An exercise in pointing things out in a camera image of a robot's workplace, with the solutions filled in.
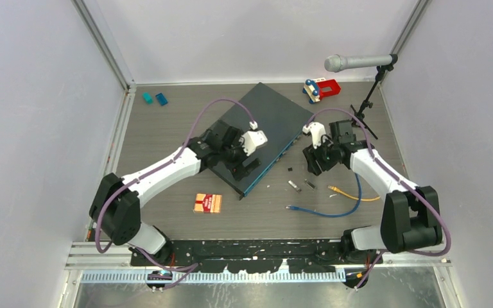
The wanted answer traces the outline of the silver SFP transceiver module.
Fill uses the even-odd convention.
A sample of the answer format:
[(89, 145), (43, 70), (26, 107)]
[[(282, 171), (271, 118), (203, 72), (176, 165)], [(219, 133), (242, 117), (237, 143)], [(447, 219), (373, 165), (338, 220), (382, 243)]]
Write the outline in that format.
[(292, 180), (288, 180), (288, 184), (296, 191), (296, 192), (301, 192), (302, 189)]

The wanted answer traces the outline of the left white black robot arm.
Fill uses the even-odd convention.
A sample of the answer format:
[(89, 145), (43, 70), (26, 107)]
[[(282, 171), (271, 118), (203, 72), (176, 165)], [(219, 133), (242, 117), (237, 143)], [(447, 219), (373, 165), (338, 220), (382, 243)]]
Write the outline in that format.
[(95, 243), (99, 252), (100, 236), (106, 234), (115, 245), (129, 244), (146, 252), (157, 266), (171, 257), (169, 239), (155, 226), (141, 220), (141, 209), (153, 197), (175, 183), (207, 168), (223, 163), (236, 180), (248, 176), (260, 165), (259, 159), (245, 164), (268, 138), (255, 121), (243, 131), (221, 120), (201, 136), (187, 136), (186, 141), (170, 156), (136, 172), (119, 177), (105, 175), (98, 187), (89, 216), (96, 224)]

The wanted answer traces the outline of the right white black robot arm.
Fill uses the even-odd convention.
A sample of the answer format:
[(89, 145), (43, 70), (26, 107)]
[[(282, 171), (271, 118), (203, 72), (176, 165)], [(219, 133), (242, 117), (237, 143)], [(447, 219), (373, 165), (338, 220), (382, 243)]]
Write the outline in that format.
[(329, 126), (328, 132), (318, 122), (303, 126), (303, 134), (312, 140), (312, 144), (303, 150), (307, 170), (318, 176), (342, 164), (362, 177), (384, 202), (379, 225), (343, 233), (344, 243), (340, 247), (343, 259), (354, 264), (366, 256), (367, 250), (400, 253), (440, 244), (444, 234), (442, 227), (423, 204), (423, 201), (430, 201), (438, 211), (437, 192), (401, 176), (368, 140), (356, 138), (351, 121), (337, 121)]

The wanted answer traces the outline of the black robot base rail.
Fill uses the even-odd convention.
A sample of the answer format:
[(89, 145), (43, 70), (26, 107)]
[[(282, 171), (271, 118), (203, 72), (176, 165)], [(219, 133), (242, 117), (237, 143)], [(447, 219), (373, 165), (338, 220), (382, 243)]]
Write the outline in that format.
[(338, 239), (172, 240), (151, 260), (131, 252), (131, 266), (193, 265), (196, 273), (275, 273), (283, 265), (290, 273), (328, 273), (332, 266), (366, 269), (382, 261), (375, 251), (352, 251)]

